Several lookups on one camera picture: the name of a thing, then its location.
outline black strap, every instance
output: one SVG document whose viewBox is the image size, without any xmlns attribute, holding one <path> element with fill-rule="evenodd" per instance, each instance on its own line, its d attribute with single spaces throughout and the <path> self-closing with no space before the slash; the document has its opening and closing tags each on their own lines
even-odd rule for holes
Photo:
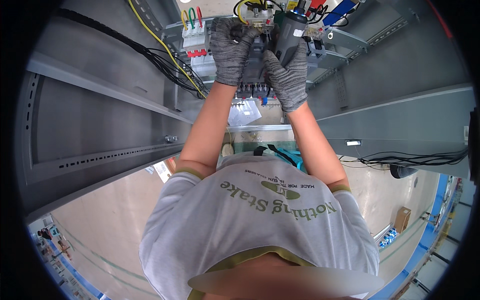
<svg viewBox="0 0 480 300">
<path fill-rule="evenodd" d="M 266 149 L 267 148 L 263 146 L 256 147 L 256 149 L 253 151 L 253 156 L 262 156 Z"/>
<path fill-rule="evenodd" d="M 278 153 L 278 155 L 281 155 L 283 156 L 286 160 L 288 160 L 292 165 L 294 165 L 295 167 L 297 167 L 297 164 L 293 161 L 293 159 L 291 159 L 288 155 L 286 155 L 285 153 L 281 153 L 280 151 L 277 150 L 277 148 L 275 148 L 274 145 L 271 145 L 271 144 L 268 144 L 267 145 L 268 148 L 270 150 L 272 150 L 273 152 L 275 153 Z"/>
</svg>

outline metal bolt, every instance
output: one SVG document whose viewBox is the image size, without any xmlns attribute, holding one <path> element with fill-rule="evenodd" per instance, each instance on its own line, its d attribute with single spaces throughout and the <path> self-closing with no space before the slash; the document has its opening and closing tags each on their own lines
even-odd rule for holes
<svg viewBox="0 0 480 300">
<path fill-rule="evenodd" d="M 178 137 L 176 135 L 166 135 L 165 136 L 165 142 L 167 143 L 173 143 L 178 141 Z"/>
</svg>

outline cardboard box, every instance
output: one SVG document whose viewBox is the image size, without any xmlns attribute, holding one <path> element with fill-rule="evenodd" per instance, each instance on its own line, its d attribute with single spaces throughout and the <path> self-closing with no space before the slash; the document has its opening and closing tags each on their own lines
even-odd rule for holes
<svg viewBox="0 0 480 300">
<path fill-rule="evenodd" d="M 398 210 L 396 214 L 395 224 L 394 227 L 398 233 L 402 233 L 405 229 L 407 229 L 408 220 L 410 219 L 410 213 L 412 212 L 411 209 L 402 207 Z"/>
</svg>

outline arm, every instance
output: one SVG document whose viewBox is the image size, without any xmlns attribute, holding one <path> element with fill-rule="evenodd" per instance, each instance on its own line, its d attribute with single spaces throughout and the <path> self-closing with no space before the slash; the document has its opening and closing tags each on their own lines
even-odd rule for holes
<svg viewBox="0 0 480 300">
<path fill-rule="evenodd" d="M 237 18 L 216 18 L 212 22 L 210 49 L 216 79 L 188 134 L 177 170 L 188 168 L 201 178 L 216 171 L 231 101 L 247 67 L 250 46 L 260 33 L 256 29 L 243 33 L 241 29 Z"/>
<path fill-rule="evenodd" d="M 347 175 L 335 152 L 318 127 L 307 104 L 306 43 L 301 40 L 292 60 L 283 68 L 273 52 L 264 53 L 270 84 L 292 124 L 295 139 L 308 173 L 330 189 L 348 184 Z"/>
<path fill-rule="evenodd" d="M 213 83 L 180 153 L 178 170 L 190 168 L 202 177 L 215 173 L 231 100 L 236 90 L 235 86 L 216 81 Z"/>
</svg>

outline hand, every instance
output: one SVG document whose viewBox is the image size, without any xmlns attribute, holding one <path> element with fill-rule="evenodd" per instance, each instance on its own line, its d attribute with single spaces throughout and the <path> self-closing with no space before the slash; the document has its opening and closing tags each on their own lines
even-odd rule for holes
<svg viewBox="0 0 480 300">
<path fill-rule="evenodd" d="M 267 70 L 271 86 L 286 113 L 299 108 L 307 101 L 307 43 L 301 39 L 292 60 L 284 67 L 273 54 L 266 50 L 264 66 Z"/>
<path fill-rule="evenodd" d="M 253 40 L 259 36 L 257 29 L 242 32 L 242 22 L 237 18 L 215 18 L 212 22 L 210 50 L 216 65 L 216 81 L 238 86 L 247 67 Z"/>
</svg>

